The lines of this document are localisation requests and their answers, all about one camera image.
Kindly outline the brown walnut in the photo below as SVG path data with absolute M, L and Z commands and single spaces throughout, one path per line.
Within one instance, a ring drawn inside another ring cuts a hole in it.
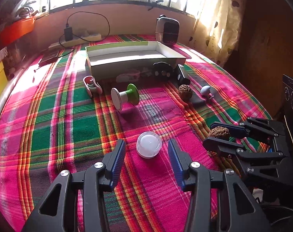
M 229 140 L 230 132 L 229 129 L 226 127 L 217 126 L 210 130 L 208 137 Z
M 183 101 L 189 101 L 193 96 L 193 91 L 189 85 L 182 84 L 178 88 L 178 94 Z

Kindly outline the white mushroom knob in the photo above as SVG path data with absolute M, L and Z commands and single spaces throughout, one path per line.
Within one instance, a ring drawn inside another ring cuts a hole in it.
M 201 88 L 200 94 L 205 100 L 211 100 L 214 96 L 210 91 L 211 87 L 209 85 L 205 85 Z

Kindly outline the plaid bed cover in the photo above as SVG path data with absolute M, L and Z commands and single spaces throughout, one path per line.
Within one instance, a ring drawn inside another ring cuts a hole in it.
M 126 143 L 126 157 L 115 190 L 105 195 L 112 231 L 182 231 L 189 193 L 177 186 L 168 157 L 168 141 L 205 167 L 219 170 L 230 160 L 209 155 L 202 141 L 214 122 L 238 124 L 247 117 L 270 118 L 261 103 L 223 68 L 182 44 L 185 69 L 193 90 L 183 102 L 173 81 L 141 78 L 137 106 L 115 110 L 110 92 L 90 98 L 84 46 L 40 68 L 34 61 L 23 73 L 0 117 L 0 212 L 20 231 L 31 211 L 58 173 L 78 172 L 100 161 L 118 139 Z M 214 96 L 200 90 L 209 85 Z M 136 151 L 140 134 L 151 131 L 162 139 L 151 159 Z

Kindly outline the cream patterned curtain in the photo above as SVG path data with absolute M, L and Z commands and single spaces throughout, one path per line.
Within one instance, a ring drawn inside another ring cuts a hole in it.
M 245 5 L 246 0 L 202 0 L 189 47 L 223 67 L 238 48 Z

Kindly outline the pink tape dispenser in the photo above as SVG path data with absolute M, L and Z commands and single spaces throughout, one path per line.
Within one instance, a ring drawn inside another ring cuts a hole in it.
M 103 93 L 101 86 L 92 75 L 84 77 L 83 82 L 90 98 L 93 98 L 96 94 L 101 95 Z

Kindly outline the black rectangular device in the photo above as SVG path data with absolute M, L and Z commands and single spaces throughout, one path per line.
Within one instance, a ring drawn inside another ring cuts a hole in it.
M 190 78 L 182 64 L 178 64 L 175 68 L 175 74 L 177 78 L 178 86 L 190 85 Z

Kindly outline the shallow grey cardboard box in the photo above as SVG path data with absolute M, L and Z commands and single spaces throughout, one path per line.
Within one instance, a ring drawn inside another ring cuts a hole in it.
M 157 41 L 130 41 L 100 44 L 85 48 L 91 74 L 97 81 L 115 78 L 127 70 L 151 69 L 156 62 L 176 68 L 186 58 Z

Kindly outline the black phone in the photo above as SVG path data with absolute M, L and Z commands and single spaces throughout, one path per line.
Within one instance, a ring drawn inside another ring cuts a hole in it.
M 42 59 L 38 63 L 39 67 L 43 67 L 47 64 L 51 64 L 58 60 L 59 50 L 48 52 L 43 55 Z

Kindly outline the orange tray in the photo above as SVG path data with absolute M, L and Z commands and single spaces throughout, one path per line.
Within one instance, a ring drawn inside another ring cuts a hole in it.
M 33 31 L 35 18 L 33 16 L 18 20 L 5 27 L 0 32 L 0 45 L 7 46 L 20 37 Z

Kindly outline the white round plastic container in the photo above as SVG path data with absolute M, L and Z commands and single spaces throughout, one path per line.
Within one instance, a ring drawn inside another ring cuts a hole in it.
M 151 131 L 140 134 L 136 142 L 136 151 L 144 159 L 155 157 L 162 148 L 161 137 Z

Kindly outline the small space heater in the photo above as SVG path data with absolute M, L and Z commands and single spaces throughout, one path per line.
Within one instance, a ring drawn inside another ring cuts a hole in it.
M 156 20 L 155 39 L 156 41 L 173 46 L 177 43 L 179 36 L 179 21 L 173 18 L 160 15 Z

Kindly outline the black round disc device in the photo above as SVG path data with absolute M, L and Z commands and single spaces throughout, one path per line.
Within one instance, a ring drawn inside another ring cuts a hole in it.
M 172 77 L 173 68 L 166 62 L 156 62 L 153 64 L 152 72 L 155 77 L 168 80 Z

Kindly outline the grey metal tube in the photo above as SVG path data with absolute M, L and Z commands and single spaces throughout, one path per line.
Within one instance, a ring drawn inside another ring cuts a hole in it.
M 28 67 L 29 67 L 28 62 L 21 63 L 20 68 L 13 73 L 13 75 L 14 75 L 13 78 L 11 80 L 7 81 L 7 85 L 4 88 L 4 90 L 2 91 L 2 94 L 0 95 L 0 115 L 1 115 L 1 112 L 6 104 L 7 100 L 9 99 L 9 96 L 10 96 L 12 90 L 16 86 L 16 83 L 19 81 L 20 77 L 22 76 L 22 74 L 25 72 L 25 70 Z

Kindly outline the green white spool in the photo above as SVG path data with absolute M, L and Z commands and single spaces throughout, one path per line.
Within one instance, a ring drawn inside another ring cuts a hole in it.
M 137 87 L 130 83 L 125 91 L 120 92 L 117 88 L 111 89 L 112 103 L 117 111 L 122 111 L 124 103 L 130 103 L 134 106 L 139 104 L 140 95 Z

